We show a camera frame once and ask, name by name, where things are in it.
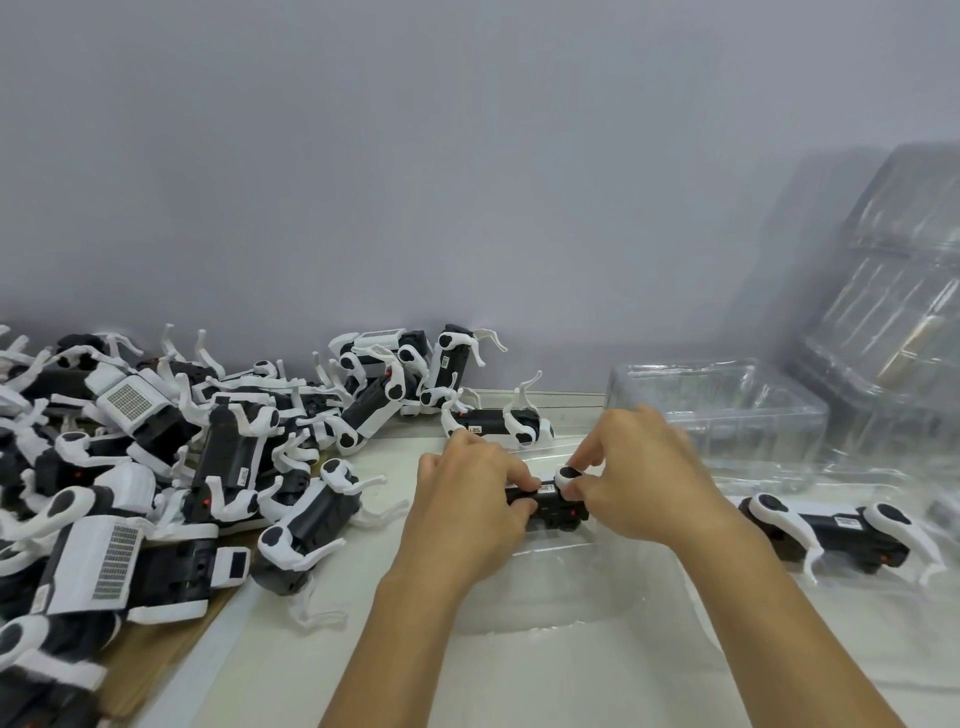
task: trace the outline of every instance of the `transparent plastic box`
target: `transparent plastic box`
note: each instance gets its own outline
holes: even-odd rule
[[[933,483],[895,470],[816,467],[791,471],[762,463],[728,464],[713,470],[727,496],[771,493],[785,500],[867,506],[885,502],[929,526],[927,513],[937,492]],[[898,569],[868,574],[845,555],[828,553],[814,568],[817,583],[799,565],[786,564],[830,629],[875,682],[899,687],[960,691],[960,552],[935,539],[948,570],[926,590],[916,577],[923,566],[911,554]],[[700,622],[719,647],[699,597],[688,585]]]
[[[649,404],[707,458],[804,462],[819,450],[827,406],[755,359],[614,367],[608,408]]]
[[[804,342],[861,391],[960,408],[960,278],[946,268],[868,255]]]
[[[544,479],[573,454],[582,437],[519,453]],[[477,584],[456,622],[461,634],[516,632],[608,619],[639,597],[629,542],[588,519],[565,533],[533,523],[510,562]]]
[[[786,372],[829,406],[825,445],[831,458],[881,465],[960,453],[960,412],[903,404],[860,389],[810,348],[800,347]]]
[[[855,245],[917,258],[960,259],[960,144],[903,144],[848,218]]]

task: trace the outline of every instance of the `forearm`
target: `forearm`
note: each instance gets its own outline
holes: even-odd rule
[[[388,573],[320,728],[425,726],[459,602]]]
[[[676,550],[754,728],[902,728],[759,529],[744,522]]]

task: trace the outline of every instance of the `barcode label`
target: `barcode label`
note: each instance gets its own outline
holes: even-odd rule
[[[863,530],[863,525],[858,519],[848,519],[843,516],[834,516],[833,519],[841,528],[854,528],[857,531]]]
[[[47,597],[49,595],[49,584],[44,584],[42,587],[38,587],[36,593],[34,594],[34,603],[30,605],[30,614],[43,614],[43,610],[47,608]]]
[[[403,331],[402,328],[390,328],[386,331],[367,331],[357,336],[358,339],[366,339],[369,336],[393,336],[395,333]]]

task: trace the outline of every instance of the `hand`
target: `hand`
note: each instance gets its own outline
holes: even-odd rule
[[[540,486],[522,460],[464,429],[443,455],[423,455],[391,574],[463,598],[499,570],[537,510],[530,498],[507,505],[508,482],[527,492]]]
[[[578,477],[564,497],[583,500],[621,536],[676,550],[690,538],[750,525],[717,490],[686,433],[651,407],[605,411],[569,465],[583,471],[605,459],[603,474]]]

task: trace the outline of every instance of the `stacked plastic trays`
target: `stacked plastic trays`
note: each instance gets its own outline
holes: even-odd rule
[[[869,252],[787,372],[829,405],[838,455],[960,456],[960,146],[895,150],[846,234]]]
[[[614,367],[606,406],[638,404],[663,412],[711,460],[812,460],[828,418],[822,401],[755,359]]]

